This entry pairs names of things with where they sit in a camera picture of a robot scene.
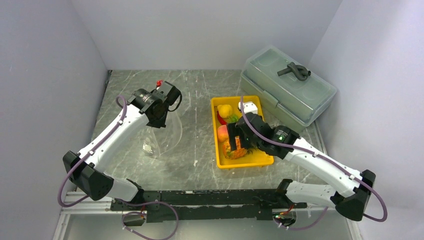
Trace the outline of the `orange toy pineapple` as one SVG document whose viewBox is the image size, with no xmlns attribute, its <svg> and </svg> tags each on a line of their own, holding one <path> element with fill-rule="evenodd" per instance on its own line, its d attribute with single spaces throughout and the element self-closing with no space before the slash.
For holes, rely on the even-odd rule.
<svg viewBox="0 0 424 240">
<path fill-rule="evenodd" d="M 250 149 L 239 148 L 237 150 L 231 150 L 231 145 L 229 140 L 220 143 L 220 150 L 225 159 L 236 160 L 242 158 L 246 155 L 253 154 L 254 151 L 257 150 L 256 147 L 252 147 Z"/>
</svg>

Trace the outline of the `yellow plastic tray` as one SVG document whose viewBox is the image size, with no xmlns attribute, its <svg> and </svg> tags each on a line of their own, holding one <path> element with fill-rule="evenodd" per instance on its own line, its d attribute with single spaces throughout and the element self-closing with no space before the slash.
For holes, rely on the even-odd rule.
<svg viewBox="0 0 424 240">
<path fill-rule="evenodd" d="M 264 166 L 272 165 L 274 163 L 274 158 L 272 156 L 267 155 L 265 152 L 260 151 L 258 149 L 254 149 L 254 148 L 248 149 L 244 156 L 240 156 L 236 159 L 230 159 L 227 157 L 227 151 L 223 147 L 223 143 L 219 142 L 218 128 L 221 126 L 221 123 L 218 118 L 218 106 L 230 105 L 233 108 L 234 114 L 237 115 L 238 117 L 241 117 L 242 114 L 238 110 L 239 103 L 240 103 L 239 96 L 214 97 L 210 100 L 216 165 L 220 169 L 264 167 Z"/>
</svg>

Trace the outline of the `clear zip top bag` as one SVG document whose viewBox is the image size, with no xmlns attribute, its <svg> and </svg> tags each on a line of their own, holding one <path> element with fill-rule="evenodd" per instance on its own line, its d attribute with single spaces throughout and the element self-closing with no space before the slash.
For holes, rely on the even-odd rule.
<svg viewBox="0 0 424 240">
<path fill-rule="evenodd" d="M 147 126 L 141 130 L 142 151 L 146 156 L 157 159 L 180 142 L 183 126 L 178 113 L 168 113 L 165 125 L 161 128 Z"/>
</svg>

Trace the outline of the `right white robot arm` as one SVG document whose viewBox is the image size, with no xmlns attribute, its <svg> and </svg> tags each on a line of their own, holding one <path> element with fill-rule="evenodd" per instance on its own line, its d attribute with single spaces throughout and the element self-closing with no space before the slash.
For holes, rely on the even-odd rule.
<svg viewBox="0 0 424 240">
<path fill-rule="evenodd" d="M 309 144 L 284 125 L 269 126 L 255 113 L 246 113 L 226 125 L 231 150 L 238 145 L 255 148 L 269 156 L 297 164 L 325 182 L 324 185 L 283 179 L 276 189 L 276 203 L 287 208 L 294 203 L 310 203 L 334 208 L 343 217 L 361 221 L 372 194 L 376 174 L 343 165 Z"/>
</svg>

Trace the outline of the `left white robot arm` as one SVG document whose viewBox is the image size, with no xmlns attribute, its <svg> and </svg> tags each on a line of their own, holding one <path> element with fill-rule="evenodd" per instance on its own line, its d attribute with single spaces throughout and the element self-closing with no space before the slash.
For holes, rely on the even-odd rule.
<svg viewBox="0 0 424 240">
<path fill-rule="evenodd" d="M 144 127 L 166 127 L 170 106 L 181 104 L 182 93 L 165 81 L 151 91 L 140 88 L 129 99 L 118 95 L 115 101 L 121 111 L 103 132 L 78 152 L 68 151 L 63 156 L 67 175 L 57 194 L 62 207 L 72 207 L 88 198 L 98 201 L 110 197 L 123 202 L 131 210 L 137 210 L 145 202 L 145 191 L 140 185 L 130 179 L 115 178 L 105 171 L 115 152 L 130 136 Z M 62 193 L 67 181 L 76 185 L 85 196 L 73 203 L 65 203 Z"/>
</svg>

